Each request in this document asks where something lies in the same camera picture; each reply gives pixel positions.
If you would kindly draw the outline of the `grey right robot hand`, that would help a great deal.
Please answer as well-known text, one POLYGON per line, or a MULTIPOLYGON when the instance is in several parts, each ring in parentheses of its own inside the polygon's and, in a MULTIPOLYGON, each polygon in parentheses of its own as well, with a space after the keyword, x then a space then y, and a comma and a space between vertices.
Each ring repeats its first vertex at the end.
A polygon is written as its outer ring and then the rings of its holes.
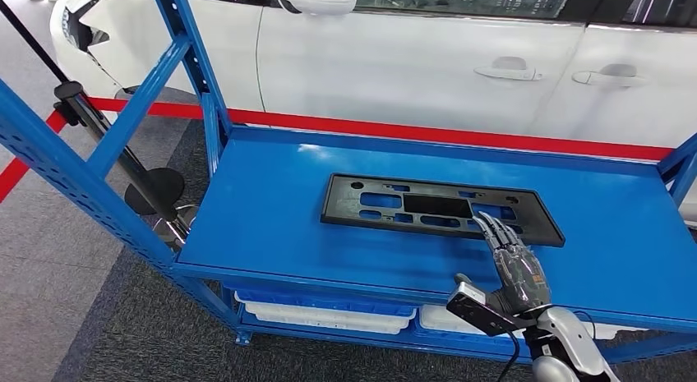
POLYGON ((551 303, 542 266, 513 228, 485 212, 473 217, 492 253, 501 287, 494 292, 476 288, 464 274, 455 275, 457 288, 488 308, 507 315, 522 315, 551 303))

